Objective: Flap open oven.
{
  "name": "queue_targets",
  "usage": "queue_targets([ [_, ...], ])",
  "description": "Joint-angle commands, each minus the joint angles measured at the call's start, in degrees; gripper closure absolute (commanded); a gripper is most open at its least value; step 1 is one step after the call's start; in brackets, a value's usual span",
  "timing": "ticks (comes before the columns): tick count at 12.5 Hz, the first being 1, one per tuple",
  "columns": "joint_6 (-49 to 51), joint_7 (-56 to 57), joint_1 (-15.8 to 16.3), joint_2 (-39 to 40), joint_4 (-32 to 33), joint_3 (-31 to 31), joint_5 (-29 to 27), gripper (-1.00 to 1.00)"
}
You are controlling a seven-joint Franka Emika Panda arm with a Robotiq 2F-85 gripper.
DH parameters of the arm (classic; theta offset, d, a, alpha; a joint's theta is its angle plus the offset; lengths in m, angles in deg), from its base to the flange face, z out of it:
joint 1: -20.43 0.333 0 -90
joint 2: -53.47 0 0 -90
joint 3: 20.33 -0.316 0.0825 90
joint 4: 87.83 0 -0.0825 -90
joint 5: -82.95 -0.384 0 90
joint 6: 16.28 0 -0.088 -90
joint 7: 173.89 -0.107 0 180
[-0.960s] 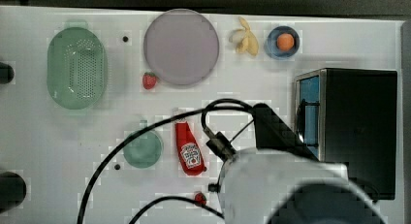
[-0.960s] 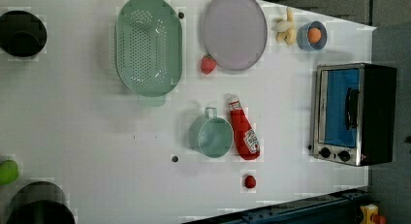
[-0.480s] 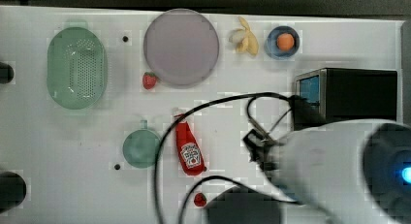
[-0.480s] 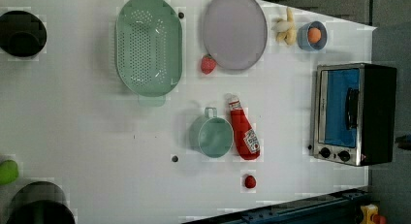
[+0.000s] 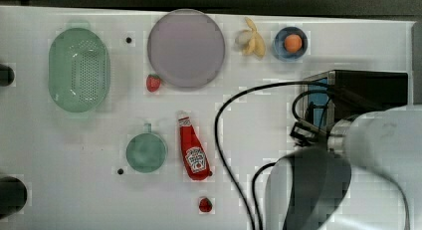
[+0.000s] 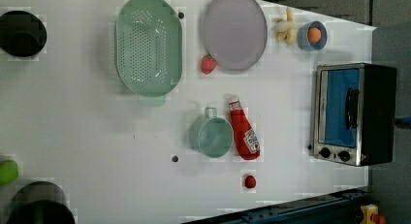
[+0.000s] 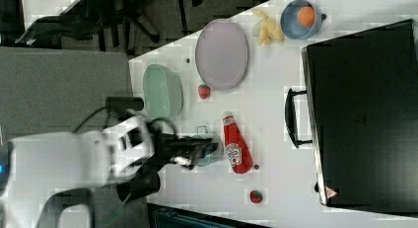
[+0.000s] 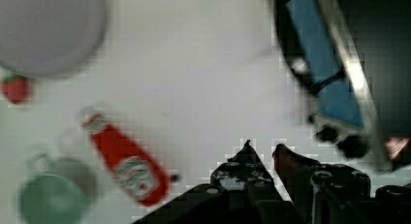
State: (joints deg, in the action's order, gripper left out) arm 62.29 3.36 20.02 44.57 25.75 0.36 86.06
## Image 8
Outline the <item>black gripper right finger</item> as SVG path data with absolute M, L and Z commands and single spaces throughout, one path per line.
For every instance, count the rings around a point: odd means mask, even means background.
M 274 169 L 300 216 L 308 224 L 343 224 L 343 207 L 370 198 L 367 174 L 344 164 L 325 164 L 285 144 L 272 153 Z

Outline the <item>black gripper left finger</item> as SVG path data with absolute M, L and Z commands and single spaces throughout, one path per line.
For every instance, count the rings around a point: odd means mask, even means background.
M 247 140 L 242 149 L 217 167 L 210 184 L 223 189 L 229 197 L 242 199 L 273 199 L 275 186 L 256 150 Z

